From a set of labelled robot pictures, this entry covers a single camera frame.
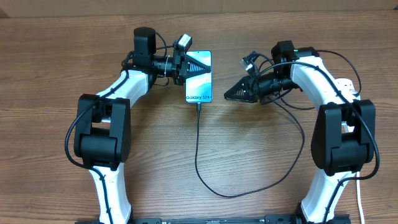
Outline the Samsung Galaxy smartphone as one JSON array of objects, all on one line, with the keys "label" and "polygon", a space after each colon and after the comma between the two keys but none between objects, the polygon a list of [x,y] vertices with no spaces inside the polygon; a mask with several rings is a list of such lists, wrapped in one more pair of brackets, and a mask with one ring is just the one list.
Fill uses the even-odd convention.
[{"label": "Samsung Galaxy smartphone", "polygon": [[[209,50],[189,52],[210,52]],[[185,80],[185,101],[187,103],[211,103],[213,101],[212,58],[211,72]]]}]

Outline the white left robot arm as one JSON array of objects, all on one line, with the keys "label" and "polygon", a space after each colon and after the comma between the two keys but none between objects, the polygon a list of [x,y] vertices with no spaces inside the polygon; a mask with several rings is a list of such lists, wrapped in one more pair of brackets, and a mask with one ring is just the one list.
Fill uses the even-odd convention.
[{"label": "white left robot arm", "polygon": [[212,53],[191,51],[192,37],[181,35],[170,45],[172,54],[157,55],[159,33],[151,27],[134,29],[134,50],[122,61],[120,77],[95,95],[83,94],[69,134],[96,186],[100,214],[95,223],[132,223],[124,165],[131,150],[131,108],[158,78],[185,86],[185,101],[201,105],[213,99]]}]

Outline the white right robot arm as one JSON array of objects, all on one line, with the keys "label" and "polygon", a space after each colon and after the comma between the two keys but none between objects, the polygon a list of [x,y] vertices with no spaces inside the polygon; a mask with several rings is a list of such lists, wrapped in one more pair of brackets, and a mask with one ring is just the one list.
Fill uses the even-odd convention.
[{"label": "white right robot arm", "polygon": [[225,94],[226,100],[246,103],[270,103],[270,96],[298,88],[318,112],[311,153],[317,167],[310,190],[299,203],[292,223],[349,223],[347,215],[336,217],[334,209],[351,180],[359,181],[364,164],[376,161],[379,151],[374,139],[376,109],[370,100],[362,100],[352,82],[335,79],[325,68],[313,47],[294,47],[292,41],[278,42],[271,50],[270,67],[259,70],[252,52],[241,65],[248,75]]}]

